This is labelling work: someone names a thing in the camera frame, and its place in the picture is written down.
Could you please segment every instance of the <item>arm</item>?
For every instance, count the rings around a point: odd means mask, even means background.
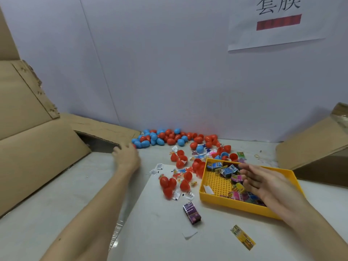
[[[41,261],[106,260],[128,182],[140,165],[133,145],[114,148],[118,169],[105,186],[64,228]]]
[[[347,258],[347,243],[282,174],[248,164],[240,168],[246,190],[294,229],[316,261]]]

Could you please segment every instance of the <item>chinese characters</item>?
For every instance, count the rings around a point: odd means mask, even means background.
[[[300,2],[301,0],[261,0],[257,4],[257,7],[260,7],[257,11],[261,11],[259,13],[260,15],[264,13],[273,13],[273,8],[277,7],[279,7],[278,12],[280,12],[280,10],[287,11],[291,7],[300,8]]]

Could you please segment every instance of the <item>forearm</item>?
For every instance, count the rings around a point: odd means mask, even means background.
[[[129,178],[119,169],[59,234],[42,261],[106,260]]]
[[[302,220],[292,226],[309,247],[316,261],[345,260],[348,245],[324,217],[311,207]]]

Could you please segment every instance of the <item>hand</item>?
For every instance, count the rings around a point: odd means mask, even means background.
[[[240,164],[243,185],[291,227],[314,210],[306,198],[281,173]]]
[[[130,144],[121,144],[120,148],[116,146],[112,152],[115,163],[118,165],[118,171],[123,171],[132,175],[140,166],[140,157],[138,151]]]

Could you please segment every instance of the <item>purple card bundle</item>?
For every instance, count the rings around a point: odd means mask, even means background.
[[[201,220],[201,216],[192,202],[186,203],[183,207],[191,224],[198,223]]]

